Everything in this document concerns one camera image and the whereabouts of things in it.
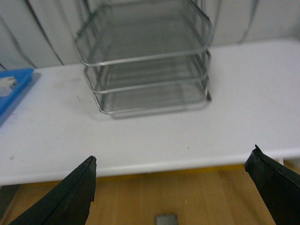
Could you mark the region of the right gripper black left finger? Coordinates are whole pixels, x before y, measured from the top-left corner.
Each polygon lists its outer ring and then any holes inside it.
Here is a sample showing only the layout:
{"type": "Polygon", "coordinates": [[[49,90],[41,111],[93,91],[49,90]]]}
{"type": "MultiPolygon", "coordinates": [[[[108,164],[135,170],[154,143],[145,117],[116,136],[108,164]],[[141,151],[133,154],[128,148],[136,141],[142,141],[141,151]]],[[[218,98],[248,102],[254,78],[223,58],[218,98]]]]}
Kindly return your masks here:
{"type": "Polygon", "coordinates": [[[11,225],[84,225],[96,191],[96,158],[88,157],[11,225]]]}

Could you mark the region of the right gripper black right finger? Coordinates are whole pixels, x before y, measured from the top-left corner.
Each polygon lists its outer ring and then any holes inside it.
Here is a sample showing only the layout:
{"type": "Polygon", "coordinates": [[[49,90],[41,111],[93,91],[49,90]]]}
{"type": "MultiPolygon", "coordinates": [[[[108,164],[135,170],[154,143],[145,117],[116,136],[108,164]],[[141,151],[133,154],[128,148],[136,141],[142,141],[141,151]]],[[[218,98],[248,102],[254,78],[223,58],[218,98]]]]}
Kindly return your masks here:
{"type": "Polygon", "coordinates": [[[256,145],[244,164],[277,225],[300,223],[300,175],[263,154],[256,145]]]}

